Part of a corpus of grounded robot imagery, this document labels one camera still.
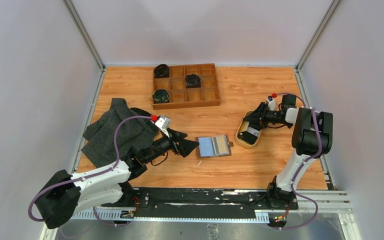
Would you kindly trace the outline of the yellow oval card tray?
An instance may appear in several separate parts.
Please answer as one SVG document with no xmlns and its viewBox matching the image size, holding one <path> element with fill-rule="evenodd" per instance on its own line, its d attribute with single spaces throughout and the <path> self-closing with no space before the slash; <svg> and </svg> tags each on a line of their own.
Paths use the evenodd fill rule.
<svg viewBox="0 0 384 240">
<path fill-rule="evenodd" d="M 253 148 L 257 145 L 263 129 L 257 129 L 256 126 L 251 126 L 249 121 L 242 121 L 239 125 L 235 141 L 238 145 L 244 148 Z"/>
</svg>

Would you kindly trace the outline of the brown leather card holder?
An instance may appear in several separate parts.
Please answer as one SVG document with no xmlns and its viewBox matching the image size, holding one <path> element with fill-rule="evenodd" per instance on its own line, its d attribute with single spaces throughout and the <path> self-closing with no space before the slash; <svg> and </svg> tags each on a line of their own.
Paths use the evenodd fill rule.
<svg viewBox="0 0 384 240">
<path fill-rule="evenodd" d="M 234 146 L 232 141 L 229 141 L 227 135 L 220 134 L 215 136 L 200 136 L 195 140 L 199 143 L 196 148 L 196 155 L 199 159 L 218 158 L 232 155 L 231 148 Z"/>
</svg>

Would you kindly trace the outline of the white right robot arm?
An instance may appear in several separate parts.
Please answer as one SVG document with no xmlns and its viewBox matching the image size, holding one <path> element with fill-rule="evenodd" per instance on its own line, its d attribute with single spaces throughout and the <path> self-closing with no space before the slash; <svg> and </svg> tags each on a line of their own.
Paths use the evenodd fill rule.
<svg viewBox="0 0 384 240">
<path fill-rule="evenodd" d="M 332 113 L 297 107 L 299 96 L 293 93 L 282 93 L 277 104 L 277 96 L 269 95 L 254 111 L 247 112 L 236 133 L 239 143 L 253 147 L 264 129 L 293 128 L 290 159 L 268 184 L 266 194 L 254 201 L 271 209 L 293 205 L 297 197 L 295 190 L 305 171 L 316 159 L 329 153 L 333 145 Z"/>
</svg>

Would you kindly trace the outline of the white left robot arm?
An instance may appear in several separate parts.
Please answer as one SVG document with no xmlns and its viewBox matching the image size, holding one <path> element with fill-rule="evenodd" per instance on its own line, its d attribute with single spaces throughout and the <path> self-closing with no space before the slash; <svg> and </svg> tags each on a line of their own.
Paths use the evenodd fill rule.
<svg viewBox="0 0 384 240">
<path fill-rule="evenodd" d="M 56 229 L 83 210 L 113 203 L 129 206 L 133 201 L 129 181 L 142 175 L 148 163 L 169 151 L 185 158 L 199 146 L 186 133 L 168 132 L 170 137 L 163 135 L 148 147 L 132 146 L 118 162 L 82 173 L 57 171 L 31 204 L 39 211 L 40 221 Z"/>
</svg>

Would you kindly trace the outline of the black card in tray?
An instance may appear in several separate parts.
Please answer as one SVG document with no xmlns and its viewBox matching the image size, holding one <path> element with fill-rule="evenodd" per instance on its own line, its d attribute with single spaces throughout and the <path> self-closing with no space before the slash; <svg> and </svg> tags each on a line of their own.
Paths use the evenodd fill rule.
<svg viewBox="0 0 384 240">
<path fill-rule="evenodd" d="M 246 130 L 240 131 L 237 137 L 248 145 L 254 145 L 258 141 L 260 134 L 261 131 L 257 131 L 248 126 Z"/>
</svg>

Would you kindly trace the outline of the black-green coiled belt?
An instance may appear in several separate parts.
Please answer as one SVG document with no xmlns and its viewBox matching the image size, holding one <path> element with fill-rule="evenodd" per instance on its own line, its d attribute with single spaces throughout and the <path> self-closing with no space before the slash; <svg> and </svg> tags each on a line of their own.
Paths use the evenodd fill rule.
<svg viewBox="0 0 384 240">
<path fill-rule="evenodd" d="M 165 104 L 170 102 L 170 92 L 166 89 L 157 89 L 152 94 L 154 104 Z"/>
</svg>

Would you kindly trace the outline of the wooden compartment tray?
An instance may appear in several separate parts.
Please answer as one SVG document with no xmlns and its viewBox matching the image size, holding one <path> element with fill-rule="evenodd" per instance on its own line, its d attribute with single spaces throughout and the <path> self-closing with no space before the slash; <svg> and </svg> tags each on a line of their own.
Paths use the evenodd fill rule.
<svg viewBox="0 0 384 240">
<path fill-rule="evenodd" d="M 153 69 L 152 108 L 168 110 L 221 104 L 214 63 L 167 65 Z"/>
</svg>

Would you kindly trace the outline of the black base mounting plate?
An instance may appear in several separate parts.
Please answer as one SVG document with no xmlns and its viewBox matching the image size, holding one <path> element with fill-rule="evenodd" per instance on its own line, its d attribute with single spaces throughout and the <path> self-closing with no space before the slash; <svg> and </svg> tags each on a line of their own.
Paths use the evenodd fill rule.
<svg viewBox="0 0 384 240">
<path fill-rule="evenodd" d="M 248 220 L 256 218 L 257 210 L 286 213 L 299 208 L 297 197 L 291 192 L 178 187 L 134 188 L 121 200 L 103 206 L 137 209 L 136 219 L 192 220 Z"/>
</svg>

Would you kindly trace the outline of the black coiled belt middle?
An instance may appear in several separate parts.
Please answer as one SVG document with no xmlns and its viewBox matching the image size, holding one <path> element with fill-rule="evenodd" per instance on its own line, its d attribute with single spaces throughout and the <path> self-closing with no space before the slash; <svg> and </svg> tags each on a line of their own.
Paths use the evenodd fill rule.
<svg viewBox="0 0 384 240">
<path fill-rule="evenodd" d="M 189 74 L 185 77 L 185 87 L 187 89 L 191 88 L 200 88 L 201 87 L 201 77 L 197 74 Z"/>
</svg>

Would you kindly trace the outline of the black coiled belt top-left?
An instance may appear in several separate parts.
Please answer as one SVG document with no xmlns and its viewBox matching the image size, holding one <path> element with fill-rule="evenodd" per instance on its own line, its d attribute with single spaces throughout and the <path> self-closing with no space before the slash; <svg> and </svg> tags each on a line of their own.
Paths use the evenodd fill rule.
<svg viewBox="0 0 384 240">
<path fill-rule="evenodd" d="M 169 78 L 170 67 L 167 64 L 159 64 L 153 70 L 153 76 L 155 79 Z"/>
</svg>

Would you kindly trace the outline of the dark grey dotted cloth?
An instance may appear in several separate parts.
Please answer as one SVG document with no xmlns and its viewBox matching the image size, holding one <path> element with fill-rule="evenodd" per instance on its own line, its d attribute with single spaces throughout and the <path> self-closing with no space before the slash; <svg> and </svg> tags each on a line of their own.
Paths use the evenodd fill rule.
<svg viewBox="0 0 384 240">
<path fill-rule="evenodd" d="M 124 98 L 113 98 L 109 110 L 94 123 L 86 127 L 83 133 L 87 143 L 81 152 L 96 168 L 112 164 L 116 161 L 117 145 L 119 155 L 125 156 L 131 148 L 136 150 L 150 147 L 159 129 L 149 119 L 134 118 L 119 124 L 133 116 L 151 116 L 137 107 L 128 107 Z"/>
</svg>

